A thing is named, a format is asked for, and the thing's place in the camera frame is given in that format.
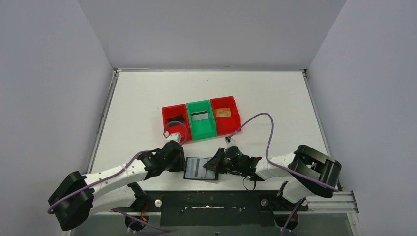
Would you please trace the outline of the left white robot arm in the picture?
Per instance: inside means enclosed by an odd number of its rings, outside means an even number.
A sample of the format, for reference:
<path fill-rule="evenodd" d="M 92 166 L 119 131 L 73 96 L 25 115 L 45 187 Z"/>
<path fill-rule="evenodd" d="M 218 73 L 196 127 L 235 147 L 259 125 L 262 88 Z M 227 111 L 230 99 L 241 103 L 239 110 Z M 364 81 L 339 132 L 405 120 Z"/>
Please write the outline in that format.
<path fill-rule="evenodd" d="M 112 191 L 157 177 L 165 171 L 182 171 L 184 150 L 180 143 L 168 141 L 162 148 L 137 153 L 129 162 L 98 173 L 82 175 L 71 172 L 48 199 L 47 213 L 58 220 L 62 230 L 69 231 L 93 214 L 119 208 L 126 192 Z M 110 195 L 104 202 L 99 198 Z"/>

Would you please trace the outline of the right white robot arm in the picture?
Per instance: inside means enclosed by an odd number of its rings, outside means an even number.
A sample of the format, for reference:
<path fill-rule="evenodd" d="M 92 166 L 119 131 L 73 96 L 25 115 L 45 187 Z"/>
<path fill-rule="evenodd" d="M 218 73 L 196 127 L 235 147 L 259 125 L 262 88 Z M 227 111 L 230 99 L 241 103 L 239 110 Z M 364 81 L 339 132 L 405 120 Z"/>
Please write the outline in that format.
<path fill-rule="evenodd" d="M 331 198 L 338 192 L 342 165 L 307 145 L 276 157 L 252 157 L 232 145 L 220 148 L 204 168 L 219 174 L 242 176 L 253 182 L 282 177 L 284 186 L 276 202 L 281 209 L 288 210 L 308 196 Z"/>

